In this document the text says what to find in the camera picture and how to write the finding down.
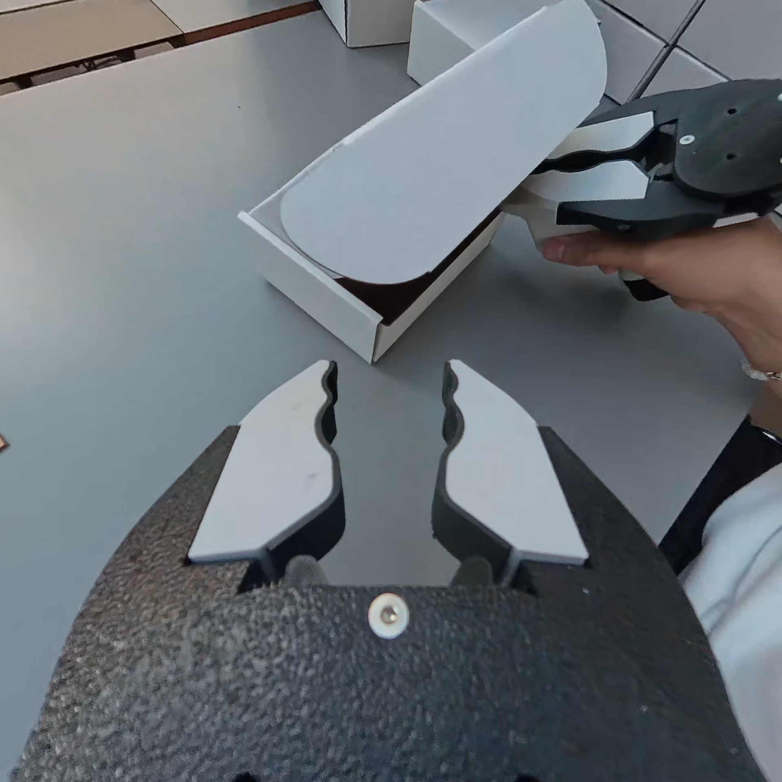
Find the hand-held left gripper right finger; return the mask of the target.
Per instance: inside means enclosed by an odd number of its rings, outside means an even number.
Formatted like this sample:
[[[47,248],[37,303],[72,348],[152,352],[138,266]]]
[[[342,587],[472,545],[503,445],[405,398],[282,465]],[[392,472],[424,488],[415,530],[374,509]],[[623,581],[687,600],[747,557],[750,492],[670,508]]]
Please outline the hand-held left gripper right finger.
[[[492,575],[523,562],[583,566],[589,553],[535,419],[457,359],[445,363],[442,398],[437,542],[459,562],[482,558]]]

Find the person's right hand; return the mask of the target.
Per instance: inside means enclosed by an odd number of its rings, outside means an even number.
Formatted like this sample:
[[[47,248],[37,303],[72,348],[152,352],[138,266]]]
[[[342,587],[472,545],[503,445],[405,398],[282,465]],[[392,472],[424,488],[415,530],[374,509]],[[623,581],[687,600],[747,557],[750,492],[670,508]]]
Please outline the person's right hand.
[[[752,370],[780,376],[781,233],[771,217],[652,242],[599,231],[566,235],[544,242],[541,254],[557,264],[640,276],[680,308],[727,329]]]

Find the grey desk with brown edge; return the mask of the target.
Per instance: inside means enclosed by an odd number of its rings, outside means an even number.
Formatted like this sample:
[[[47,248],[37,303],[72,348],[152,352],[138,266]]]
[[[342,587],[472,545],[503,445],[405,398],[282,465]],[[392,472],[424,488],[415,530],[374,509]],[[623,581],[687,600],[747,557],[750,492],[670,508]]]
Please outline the grey desk with brown edge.
[[[190,45],[321,10],[318,1],[153,1]]]

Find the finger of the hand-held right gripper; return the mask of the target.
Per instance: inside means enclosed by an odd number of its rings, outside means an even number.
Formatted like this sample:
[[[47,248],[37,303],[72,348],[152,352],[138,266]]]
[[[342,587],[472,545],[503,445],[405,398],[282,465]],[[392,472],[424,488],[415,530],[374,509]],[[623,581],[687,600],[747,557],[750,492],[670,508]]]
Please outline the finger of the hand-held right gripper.
[[[530,176],[531,224],[576,224],[574,217],[559,217],[565,203],[587,205],[614,200],[641,200],[647,195],[649,176],[630,160],[610,160],[581,171],[551,170]]]
[[[574,173],[599,164],[632,160],[633,151],[655,129],[653,112],[622,116],[574,129],[537,167],[538,174],[550,171]]]

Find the closed white cardboard carton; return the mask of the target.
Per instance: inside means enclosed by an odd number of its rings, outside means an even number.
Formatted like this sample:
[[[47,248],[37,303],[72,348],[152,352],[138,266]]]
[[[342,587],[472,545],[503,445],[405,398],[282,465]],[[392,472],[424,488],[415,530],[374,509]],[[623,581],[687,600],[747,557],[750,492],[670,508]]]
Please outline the closed white cardboard carton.
[[[546,5],[549,2],[416,1],[406,72],[425,85]]]

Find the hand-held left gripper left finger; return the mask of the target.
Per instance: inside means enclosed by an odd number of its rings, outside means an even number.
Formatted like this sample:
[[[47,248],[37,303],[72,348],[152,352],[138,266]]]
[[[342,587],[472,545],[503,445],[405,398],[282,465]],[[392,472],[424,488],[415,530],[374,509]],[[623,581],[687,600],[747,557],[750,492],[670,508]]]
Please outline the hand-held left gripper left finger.
[[[194,564],[323,558],[345,530],[336,438],[338,368],[318,360],[239,425],[191,543]]]

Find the white cardboard box with lid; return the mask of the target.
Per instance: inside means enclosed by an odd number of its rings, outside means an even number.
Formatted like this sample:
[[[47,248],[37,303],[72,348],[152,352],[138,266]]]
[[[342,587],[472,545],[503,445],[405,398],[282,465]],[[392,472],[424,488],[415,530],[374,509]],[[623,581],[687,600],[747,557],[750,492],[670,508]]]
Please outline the white cardboard box with lid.
[[[542,8],[240,212],[262,276],[375,363],[488,246],[501,203],[596,109],[606,77],[589,5]]]

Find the person's white shirt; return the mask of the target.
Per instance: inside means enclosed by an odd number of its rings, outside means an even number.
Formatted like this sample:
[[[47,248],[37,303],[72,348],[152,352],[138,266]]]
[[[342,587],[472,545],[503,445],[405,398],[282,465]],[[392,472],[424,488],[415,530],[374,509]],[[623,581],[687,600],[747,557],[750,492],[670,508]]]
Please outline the person's white shirt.
[[[781,780],[781,466],[721,503],[680,577],[767,780]]]

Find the black office chair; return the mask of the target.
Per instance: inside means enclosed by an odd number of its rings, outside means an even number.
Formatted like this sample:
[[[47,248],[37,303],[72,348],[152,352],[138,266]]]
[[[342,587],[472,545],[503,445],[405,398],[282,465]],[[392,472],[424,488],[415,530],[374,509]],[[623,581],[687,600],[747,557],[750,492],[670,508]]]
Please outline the black office chair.
[[[677,576],[701,552],[702,533],[718,506],[780,463],[780,435],[746,417],[659,543]]]

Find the stack of white boxes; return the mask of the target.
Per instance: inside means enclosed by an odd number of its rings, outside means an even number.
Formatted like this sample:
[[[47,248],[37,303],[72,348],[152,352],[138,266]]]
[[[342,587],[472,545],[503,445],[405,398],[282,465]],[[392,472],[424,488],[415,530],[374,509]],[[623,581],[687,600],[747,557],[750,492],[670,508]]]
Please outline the stack of white boxes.
[[[410,44],[413,1],[320,1],[350,48]],[[629,99],[781,77],[780,1],[588,1],[607,57],[604,93]]]

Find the framed brown-grey desk top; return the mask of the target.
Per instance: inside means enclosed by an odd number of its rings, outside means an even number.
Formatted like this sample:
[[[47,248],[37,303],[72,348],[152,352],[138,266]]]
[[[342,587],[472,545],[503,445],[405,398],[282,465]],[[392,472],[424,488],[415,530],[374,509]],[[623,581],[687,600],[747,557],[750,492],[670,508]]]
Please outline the framed brown-grey desk top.
[[[2,94],[35,76],[178,42],[184,32],[154,2],[2,2]]]

